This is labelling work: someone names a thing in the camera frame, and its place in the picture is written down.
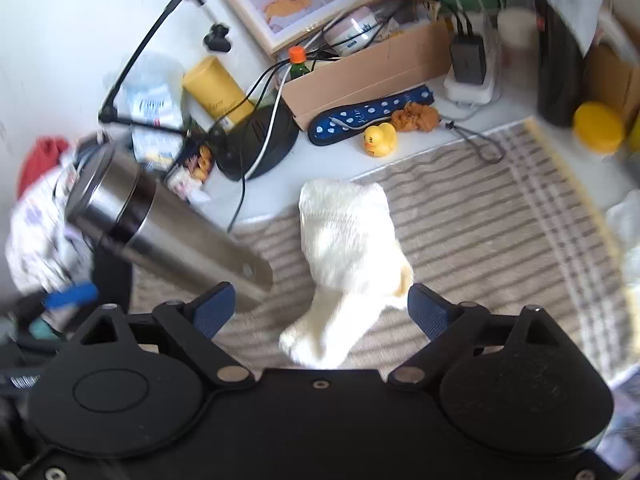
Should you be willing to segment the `red cloth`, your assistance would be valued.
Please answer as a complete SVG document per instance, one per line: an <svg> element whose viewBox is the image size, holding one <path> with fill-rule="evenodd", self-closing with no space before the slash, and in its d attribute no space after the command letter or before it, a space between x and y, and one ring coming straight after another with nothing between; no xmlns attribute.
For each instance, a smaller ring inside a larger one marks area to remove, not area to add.
<svg viewBox="0 0 640 480"><path fill-rule="evenodd" d="M62 136L40 136L23 160L17 179L16 198L19 200L40 177L58 166L61 156L69 148L70 142Z"/></svg>

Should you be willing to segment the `brown cardboard box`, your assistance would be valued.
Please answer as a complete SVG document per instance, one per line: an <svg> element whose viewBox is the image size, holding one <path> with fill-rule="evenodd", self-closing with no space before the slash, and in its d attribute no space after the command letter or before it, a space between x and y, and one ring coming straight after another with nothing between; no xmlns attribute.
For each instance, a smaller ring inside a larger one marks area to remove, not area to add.
<svg viewBox="0 0 640 480"><path fill-rule="evenodd" d="M386 98L445 75L450 69L449 45L445 22L412 26L288 82L282 96L305 130L330 108Z"/></svg>

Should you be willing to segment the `tall black bottle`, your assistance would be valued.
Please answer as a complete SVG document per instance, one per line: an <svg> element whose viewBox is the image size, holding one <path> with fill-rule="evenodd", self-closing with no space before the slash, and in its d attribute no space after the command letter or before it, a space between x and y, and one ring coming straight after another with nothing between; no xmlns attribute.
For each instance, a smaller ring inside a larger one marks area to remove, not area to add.
<svg viewBox="0 0 640 480"><path fill-rule="evenodd" d="M535 0L538 20L539 115L551 125L568 128L582 102L585 59L578 44L548 0Z"/></svg>

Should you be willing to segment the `yellow cylindrical tube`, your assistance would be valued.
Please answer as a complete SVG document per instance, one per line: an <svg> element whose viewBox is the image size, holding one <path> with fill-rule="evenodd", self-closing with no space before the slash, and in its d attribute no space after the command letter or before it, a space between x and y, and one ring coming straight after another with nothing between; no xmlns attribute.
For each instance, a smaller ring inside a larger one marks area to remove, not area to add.
<svg viewBox="0 0 640 480"><path fill-rule="evenodd" d="M182 86L224 131L232 130L255 109L250 101L240 104L245 93L213 55L188 70Z"/></svg>

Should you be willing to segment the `blue polka dot case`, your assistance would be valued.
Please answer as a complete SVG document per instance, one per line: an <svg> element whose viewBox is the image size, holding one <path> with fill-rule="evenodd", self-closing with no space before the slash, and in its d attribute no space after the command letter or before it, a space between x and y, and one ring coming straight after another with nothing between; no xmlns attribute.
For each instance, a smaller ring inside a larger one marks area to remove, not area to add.
<svg viewBox="0 0 640 480"><path fill-rule="evenodd" d="M311 121L307 136L315 146L329 146L348 140L370 126L386 122L408 103L432 105L434 102L434 92L426 84L421 84L386 98L333 107Z"/></svg>

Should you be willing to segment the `dark snack packet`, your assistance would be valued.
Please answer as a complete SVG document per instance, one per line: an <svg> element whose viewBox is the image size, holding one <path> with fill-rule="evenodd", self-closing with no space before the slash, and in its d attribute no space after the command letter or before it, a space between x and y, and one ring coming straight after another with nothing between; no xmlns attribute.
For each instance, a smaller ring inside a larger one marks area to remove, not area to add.
<svg viewBox="0 0 640 480"><path fill-rule="evenodd" d="M215 167L215 154L204 141L187 140L164 179L165 185L191 205L210 200L204 185Z"/></svg>

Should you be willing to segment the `striped beige table mat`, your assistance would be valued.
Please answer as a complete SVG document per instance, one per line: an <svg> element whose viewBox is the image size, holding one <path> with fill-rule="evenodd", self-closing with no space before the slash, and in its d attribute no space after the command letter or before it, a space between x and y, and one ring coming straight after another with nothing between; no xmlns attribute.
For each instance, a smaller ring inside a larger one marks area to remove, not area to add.
<svg viewBox="0 0 640 480"><path fill-rule="evenodd" d="M538 304L596 370L613 379L638 361L639 337L611 237L527 122L494 138L506 152L495 165L455 143L357 183L382 186L413 284L495 313ZM242 229L239 239L271 263L274 286L260 306L236 312L216 343L253 370L297 364L280 349L279 338L314 296L298 204ZM424 342L407 308L387 308L340 366L391 370Z"/></svg>

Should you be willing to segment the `black articulated desk lamp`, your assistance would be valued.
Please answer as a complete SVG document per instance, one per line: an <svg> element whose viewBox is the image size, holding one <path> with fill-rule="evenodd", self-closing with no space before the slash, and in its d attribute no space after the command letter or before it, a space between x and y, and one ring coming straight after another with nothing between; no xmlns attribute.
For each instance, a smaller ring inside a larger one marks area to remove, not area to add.
<svg viewBox="0 0 640 480"><path fill-rule="evenodd" d="M200 8L205 6L205 0L169 0L115 79L99 111L99 122L103 125L142 128L178 134L184 138L192 136L198 140L205 140L214 149L218 168L228 179L246 181L257 178L280 164L297 140L299 128L294 122L292 112L285 104L273 103L263 106L262 102L256 101L254 108L246 117L234 120L231 114L250 102L250 98L244 96L239 103L234 104L216 118L208 130L203 130L192 119L181 127L164 125L157 119L136 119L120 114L116 106L120 88L134 68L134 64L168 16L185 1L192 1Z"/></svg>

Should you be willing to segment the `cream white knitted cloth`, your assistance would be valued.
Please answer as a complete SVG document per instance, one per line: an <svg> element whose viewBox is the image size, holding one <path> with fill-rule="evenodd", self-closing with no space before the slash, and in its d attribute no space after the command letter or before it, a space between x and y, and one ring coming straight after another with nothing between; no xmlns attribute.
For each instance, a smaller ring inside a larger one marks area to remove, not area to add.
<svg viewBox="0 0 640 480"><path fill-rule="evenodd" d="M282 332L279 346L299 365L330 370L385 309L408 307L413 268L377 183L309 181L298 211L314 296L308 311Z"/></svg>

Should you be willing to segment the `white plastic wipes packet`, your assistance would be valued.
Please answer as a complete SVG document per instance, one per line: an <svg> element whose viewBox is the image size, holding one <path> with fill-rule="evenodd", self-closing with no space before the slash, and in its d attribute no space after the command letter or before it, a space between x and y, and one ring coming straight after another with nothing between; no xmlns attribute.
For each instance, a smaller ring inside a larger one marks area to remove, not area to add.
<svg viewBox="0 0 640 480"><path fill-rule="evenodd" d="M143 53L128 74L116 99L118 109L137 122L171 128L172 132L134 126L134 157L140 164L167 170L183 146L186 112L183 105L183 67L160 53Z"/></svg>

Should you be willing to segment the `stainless steel thermos container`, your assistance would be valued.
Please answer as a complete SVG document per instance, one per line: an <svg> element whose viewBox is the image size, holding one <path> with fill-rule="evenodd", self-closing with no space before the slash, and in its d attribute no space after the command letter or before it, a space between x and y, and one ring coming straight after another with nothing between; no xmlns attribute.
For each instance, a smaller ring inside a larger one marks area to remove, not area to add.
<svg viewBox="0 0 640 480"><path fill-rule="evenodd" d="M65 219L89 240L187 292L230 283L239 306L261 304L273 285L270 263L143 171L113 144L79 170Z"/></svg>

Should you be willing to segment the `green bottle orange cap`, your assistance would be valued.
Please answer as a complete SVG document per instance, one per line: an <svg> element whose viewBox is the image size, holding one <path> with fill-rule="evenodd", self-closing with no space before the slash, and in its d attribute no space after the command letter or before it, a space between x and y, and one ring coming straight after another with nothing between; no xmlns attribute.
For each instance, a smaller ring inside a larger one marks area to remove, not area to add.
<svg viewBox="0 0 640 480"><path fill-rule="evenodd" d="M306 50L302 46L294 46L288 49L288 58L290 59L290 76L291 79L297 79L310 73L306 65Z"/></svg>

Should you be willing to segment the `brown crumpled plush item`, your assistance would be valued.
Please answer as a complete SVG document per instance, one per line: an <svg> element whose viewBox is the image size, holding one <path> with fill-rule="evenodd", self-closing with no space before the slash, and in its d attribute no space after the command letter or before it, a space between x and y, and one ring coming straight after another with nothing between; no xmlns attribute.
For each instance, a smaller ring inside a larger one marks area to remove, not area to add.
<svg viewBox="0 0 640 480"><path fill-rule="evenodd" d="M396 110L390 121L397 131L433 131L440 122L439 112L431 105L409 102L402 110Z"/></svg>

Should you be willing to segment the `yellow rubber duck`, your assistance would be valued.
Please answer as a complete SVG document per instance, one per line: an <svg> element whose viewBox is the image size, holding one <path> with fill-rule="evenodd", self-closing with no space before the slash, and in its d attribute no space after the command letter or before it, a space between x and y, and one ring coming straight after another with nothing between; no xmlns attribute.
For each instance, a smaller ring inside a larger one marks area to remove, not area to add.
<svg viewBox="0 0 640 480"><path fill-rule="evenodd" d="M364 151L372 157L385 157L397 148L397 132L389 122L370 126L363 131Z"/></svg>

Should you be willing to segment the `black power adapter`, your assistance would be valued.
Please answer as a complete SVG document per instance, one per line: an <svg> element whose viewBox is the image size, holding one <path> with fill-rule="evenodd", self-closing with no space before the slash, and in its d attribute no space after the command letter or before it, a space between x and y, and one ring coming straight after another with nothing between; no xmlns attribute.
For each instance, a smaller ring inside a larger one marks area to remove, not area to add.
<svg viewBox="0 0 640 480"><path fill-rule="evenodd" d="M460 84L484 84L487 72L484 39L480 35L456 35L450 47L454 79Z"/></svg>

